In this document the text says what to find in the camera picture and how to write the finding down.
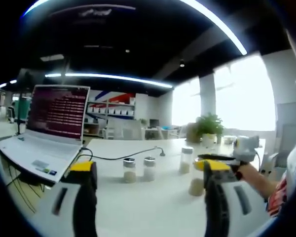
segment desk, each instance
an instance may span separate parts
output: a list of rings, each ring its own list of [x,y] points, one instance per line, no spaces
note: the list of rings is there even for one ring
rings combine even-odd
[[[170,133],[176,134],[177,130],[176,129],[161,129],[161,132],[163,134],[164,139],[169,139],[169,134]],[[147,136],[148,133],[153,133],[153,136],[152,136],[153,139],[157,139],[157,140],[160,139],[159,134],[158,134],[158,128],[146,128],[145,129],[145,138],[150,137],[149,135]]]
[[[260,140],[257,149],[263,157],[265,140]],[[87,148],[95,156],[117,158],[141,150],[160,146],[160,150],[133,156],[136,158],[137,183],[123,182],[122,160],[109,161],[94,159],[98,168],[96,227],[101,237],[196,237],[204,236],[206,231],[206,206],[204,195],[192,197],[188,194],[191,173],[179,175],[181,147],[184,139],[120,141],[92,140]],[[209,149],[193,145],[194,157],[208,153]],[[215,152],[229,154],[232,146],[216,145]],[[157,158],[156,180],[143,182],[143,159],[147,156]],[[88,160],[81,157],[79,161]]]

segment shelf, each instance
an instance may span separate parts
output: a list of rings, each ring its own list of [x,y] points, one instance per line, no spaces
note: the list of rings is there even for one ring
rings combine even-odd
[[[87,112],[87,114],[94,114],[94,115],[106,115],[105,113],[102,114],[102,113],[95,113],[95,112]]]
[[[88,103],[90,103],[90,104],[103,104],[103,105],[107,104],[106,102],[96,102],[96,101],[88,101]]]
[[[134,107],[135,105],[130,105],[130,104],[120,104],[120,103],[113,103],[113,102],[97,102],[97,101],[88,101],[89,104],[102,104],[102,105],[119,105],[119,106],[130,106],[130,107]]]
[[[103,136],[101,136],[101,135],[99,135],[99,134],[97,134],[97,133],[83,133],[83,135],[84,136],[93,136],[93,137],[102,137],[103,138]]]
[[[123,117],[133,117],[133,115],[116,115],[116,114],[108,114],[108,116],[123,116]]]
[[[121,105],[121,106],[130,106],[130,107],[134,107],[135,105],[130,105],[130,104],[120,104],[120,103],[109,103],[109,105]]]
[[[98,123],[93,123],[93,122],[84,122],[83,124],[87,124],[87,125],[99,125]]]

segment sample jar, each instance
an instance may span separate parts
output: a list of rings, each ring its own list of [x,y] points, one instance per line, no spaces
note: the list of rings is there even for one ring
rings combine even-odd
[[[193,163],[192,181],[188,193],[192,196],[201,196],[204,192],[204,172],[198,165],[202,158],[196,158]]]
[[[125,183],[136,182],[136,163],[133,158],[125,158],[123,161]]]
[[[144,159],[144,180],[153,181],[156,175],[156,159],[153,157],[146,157]]]
[[[181,162],[180,162],[180,173],[189,173],[189,167],[192,162],[193,147],[182,147]]]

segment window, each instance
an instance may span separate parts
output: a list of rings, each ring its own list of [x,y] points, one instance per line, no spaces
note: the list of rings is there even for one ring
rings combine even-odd
[[[172,125],[186,125],[195,122],[201,115],[199,78],[193,78],[177,86],[173,91]]]
[[[19,96],[20,96],[20,94],[13,94],[12,95],[12,101],[19,100]]]
[[[271,81],[259,54],[214,70],[216,114],[226,128],[275,130],[275,103]]]

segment cable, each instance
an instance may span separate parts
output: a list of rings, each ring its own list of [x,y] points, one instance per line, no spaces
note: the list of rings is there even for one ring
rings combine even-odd
[[[10,176],[11,176],[11,178],[12,178],[12,173],[11,173],[11,169],[10,169],[10,164],[8,165],[8,168],[9,168]],[[35,212],[32,210],[32,208],[27,204],[27,202],[25,201],[24,197],[22,196],[20,190],[19,190],[18,187],[16,186],[16,184],[15,184],[15,179],[12,181],[12,183],[14,184],[16,190],[19,192],[19,194],[20,194],[21,198],[23,199],[24,203],[26,204],[26,206],[28,206],[28,208],[29,208],[33,213],[35,213]]]
[[[31,207],[33,208],[33,210],[36,211],[35,208],[34,208],[34,206],[31,204],[30,200],[29,200],[28,197],[26,196],[24,190],[22,189],[22,186],[21,186],[20,180],[19,180],[19,179],[16,179],[16,181],[18,182],[18,184],[19,184],[19,186],[20,186],[20,190],[21,190],[22,193],[24,194],[24,197],[25,197],[26,200],[29,202],[29,204],[31,205]]]
[[[156,150],[156,149],[160,149],[160,150],[161,150],[161,153],[160,153],[160,156],[161,156],[161,157],[164,157],[164,156],[166,155],[161,147],[154,147],[154,148],[151,148],[151,149],[143,150],[143,151],[136,152],[136,153],[133,153],[133,154],[131,154],[131,155],[127,155],[127,156],[119,157],[119,158],[104,158],[104,157],[97,157],[97,156],[94,156],[93,154],[92,154],[92,155],[81,154],[81,155],[79,155],[79,156],[77,157],[77,160],[78,160],[80,157],[82,157],[82,156],[90,157],[90,160],[89,160],[89,161],[91,161],[92,158],[98,158],[98,159],[104,159],[104,160],[118,160],[118,159],[124,159],[124,158],[127,158],[127,157],[131,157],[131,156],[134,156],[134,155],[137,155],[137,154],[140,154],[140,153],[153,151],[153,150]]]
[[[260,159],[260,156],[259,156],[259,154],[256,152],[256,154],[258,155],[258,158],[259,158],[259,172],[260,172],[260,170],[261,170],[261,159]]]
[[[29,187],[33,190],[33,192],[40,198],[40,195],[38,195],[38,193],[33,189],[33,187],[31,185],[29,185]]]
[[[92,159],[92,157],[93,157],[93,152],[89,149],[89,148],[86,148],[86,147],[83,147],[83,148],[81,148],[82,150],[87,150],[87,151],[89,151],[90,153],[91,153],[91,157],[90,157],[90,160],[89,161],[91,161],[91,159]]]
[[[44,184],[39,184],[40,190],[44,193],[45,192],[45,186]]]

